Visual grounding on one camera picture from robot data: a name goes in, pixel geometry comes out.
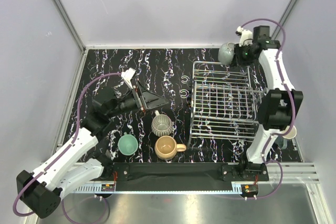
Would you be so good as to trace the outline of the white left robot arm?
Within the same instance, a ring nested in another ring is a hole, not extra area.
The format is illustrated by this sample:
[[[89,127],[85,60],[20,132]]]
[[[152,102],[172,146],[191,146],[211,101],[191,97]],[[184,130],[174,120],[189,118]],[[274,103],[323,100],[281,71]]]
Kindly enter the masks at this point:
[[[61,201],[76,188],[90,180],[108,180],[113,174],[112,160],[106,154],[96,154],[83,165],[71,169],[76,161],[111,132],[113,118],[123,113],[153,111],[169,100],[145,88],[137,80],[124,80],[128,92],[117,97],[112,88],[102,89],[92,99],[92,107],[73,136],[48,160],[32,172],[21,171],[16,177],[18,195],[13,212],[20,217],[29,213],[17,210],[22,201],[39,218],[51,215]]]

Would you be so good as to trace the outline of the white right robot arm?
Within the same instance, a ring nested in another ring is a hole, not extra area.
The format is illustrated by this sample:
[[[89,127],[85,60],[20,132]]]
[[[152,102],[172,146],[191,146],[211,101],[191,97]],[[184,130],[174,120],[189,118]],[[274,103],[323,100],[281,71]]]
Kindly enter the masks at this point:
[[[257,109],[256,136],[246,151],[247,162],[238,167],[238,176],[251,180],[257,174],[254,164],[264,163],[276,138],[293,128],[303,93],[290,82],[282,58],[283,44],[270,37],[269,26],[253,30],[239,26],[236,34],[240,39],[234,45],[234,60],[241,66],[259,63],[267,82],[266,94]]]

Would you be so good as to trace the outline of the white ribbed ceramic mug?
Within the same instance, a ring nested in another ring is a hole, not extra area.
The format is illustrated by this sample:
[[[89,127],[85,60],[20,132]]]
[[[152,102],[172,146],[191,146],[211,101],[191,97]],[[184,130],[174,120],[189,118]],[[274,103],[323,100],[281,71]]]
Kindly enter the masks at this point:
[[[158,137],[171,135],[173,133],[172,120],[167,115],[160,114],[158,110],[154,113],[155,117],[151,124],[152,132]]]

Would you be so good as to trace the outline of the tan glazed ceramic mug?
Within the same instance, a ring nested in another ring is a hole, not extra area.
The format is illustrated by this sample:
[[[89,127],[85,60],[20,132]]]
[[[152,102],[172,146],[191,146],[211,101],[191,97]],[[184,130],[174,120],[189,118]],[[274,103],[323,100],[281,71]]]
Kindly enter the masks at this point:
[[[186,151],[184,144],[177,144],[176,140],[170,136],[161,136],[155,142],[155,153],[162,160],[170,160],[174,158],[178,152]]]

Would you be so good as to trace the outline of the grey-blue speckled ceramic mug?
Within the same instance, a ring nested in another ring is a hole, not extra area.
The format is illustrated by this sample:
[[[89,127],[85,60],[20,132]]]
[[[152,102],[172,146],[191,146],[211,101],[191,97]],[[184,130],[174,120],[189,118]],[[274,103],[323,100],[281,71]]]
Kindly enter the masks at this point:
[[[229,66],[233,62],[234,45],[233,42],[226,42],[221,45],[218,51],[218,61],[221,64]]]

